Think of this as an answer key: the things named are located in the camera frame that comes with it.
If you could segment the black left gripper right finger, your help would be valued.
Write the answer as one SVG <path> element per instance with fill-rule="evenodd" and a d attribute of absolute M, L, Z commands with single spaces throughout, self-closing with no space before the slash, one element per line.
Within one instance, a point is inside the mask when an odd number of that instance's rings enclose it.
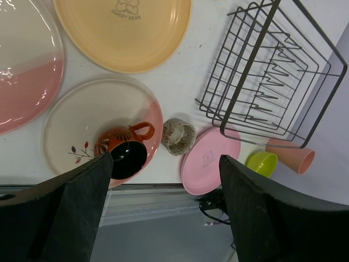
<path fill-rule="evenodd" d="M 228 155 L 220 178 L 239 261 L 348 261 L 348 206 L 270 180 Z"/>

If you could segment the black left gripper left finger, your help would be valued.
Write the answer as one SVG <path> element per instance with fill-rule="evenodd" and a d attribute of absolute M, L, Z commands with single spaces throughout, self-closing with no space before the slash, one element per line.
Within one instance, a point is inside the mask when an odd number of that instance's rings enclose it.
<path fill-rule="evenodd" d="M 113 160 L 79 167 L 1 196 L 1 261 L 90 261 Z"/>

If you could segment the lime green bowl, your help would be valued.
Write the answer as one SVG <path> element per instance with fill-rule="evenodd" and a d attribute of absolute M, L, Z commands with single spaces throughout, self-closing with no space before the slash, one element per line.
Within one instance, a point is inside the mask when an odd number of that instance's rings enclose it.
<path fill-rule="evenodd" d="M 260 151 L 250 155 L 246 161 L 246 166 L 252 171 L 270 178 L 278 164 L 276 154 Z"/>

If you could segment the pink plastic cup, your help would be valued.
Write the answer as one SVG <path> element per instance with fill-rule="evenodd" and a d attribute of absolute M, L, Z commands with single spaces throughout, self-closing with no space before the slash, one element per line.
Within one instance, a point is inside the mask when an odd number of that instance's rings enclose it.
<path fill-rule="evenodd" d="M 316 152 L 309 148 L 300 148 L 299 145 L 280 139 L 270 139 L 266 151 L 276 154 L 278 160 L 298 175 L 304 174 L 312 165 Z"/>

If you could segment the red black mug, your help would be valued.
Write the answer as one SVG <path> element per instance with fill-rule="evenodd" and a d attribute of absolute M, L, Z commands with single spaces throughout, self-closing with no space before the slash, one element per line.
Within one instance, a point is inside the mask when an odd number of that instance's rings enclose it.
<path fill-rule="evenodd" d="M 94 156 L 109 152 L 113 160 L 111 178 L 123 180 L 137 174 L 147 160 L 145 140 L 153 137 L 155 128 L 149 122 L 111 128 L 98 138 Z"/>

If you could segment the speckled ceramic cup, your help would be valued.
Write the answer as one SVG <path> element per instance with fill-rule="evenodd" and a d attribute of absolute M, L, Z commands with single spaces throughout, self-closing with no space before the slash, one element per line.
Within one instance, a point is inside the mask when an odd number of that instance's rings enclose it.
<path fill-rule="evenodd" d="M 161 144 L 173 156 L 186 154 L 196 140 L 195 127 L 178 118 L 171 118 L 163 124 Z"/>

